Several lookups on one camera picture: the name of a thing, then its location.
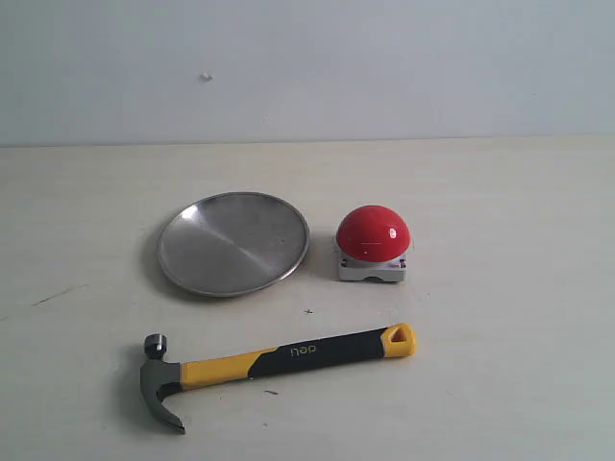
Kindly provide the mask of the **yellow black claw hammer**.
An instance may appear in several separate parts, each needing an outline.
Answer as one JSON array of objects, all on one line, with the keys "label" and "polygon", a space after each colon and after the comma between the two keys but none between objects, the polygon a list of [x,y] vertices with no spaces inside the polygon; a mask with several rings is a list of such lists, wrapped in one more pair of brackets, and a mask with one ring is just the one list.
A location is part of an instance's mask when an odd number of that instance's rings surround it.
[{"label": "yellow black claw hammer", "polygon": [[414,330],[406,323],[345,335],[312,339],[255,352],[219,358],[167,362],[167,338],[148,335],[140,368],[139,387],[152,416],[177,434],[185,434],[181,419],[163,405],[172,395],[232,381],[297,374],[385,358],[410,357],[417,349]]}]

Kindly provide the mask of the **red dome push button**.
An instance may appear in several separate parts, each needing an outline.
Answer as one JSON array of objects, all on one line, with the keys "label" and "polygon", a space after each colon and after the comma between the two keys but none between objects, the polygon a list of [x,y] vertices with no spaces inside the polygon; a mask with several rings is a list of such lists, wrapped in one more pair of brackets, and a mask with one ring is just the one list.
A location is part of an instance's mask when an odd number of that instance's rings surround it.
[{"label": "red dome push button", "polygon": [[409,227],[396,211],[360,206],[344,217],[335,235],[338,276],[343,281],[403,282],[412,243]]}]

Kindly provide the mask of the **round steel plate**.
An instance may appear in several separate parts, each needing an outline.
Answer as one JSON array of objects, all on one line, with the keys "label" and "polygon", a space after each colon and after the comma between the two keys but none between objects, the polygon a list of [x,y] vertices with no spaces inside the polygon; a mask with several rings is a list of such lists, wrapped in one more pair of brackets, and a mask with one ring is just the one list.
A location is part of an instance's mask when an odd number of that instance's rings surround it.
[{"label": "round steel plate", "polygon": [[288,277],[304,260],[310,230],[289,202],[256,191],[201,199],[160,234],[162,273],[183,290],[212,298],[247,295]]}]

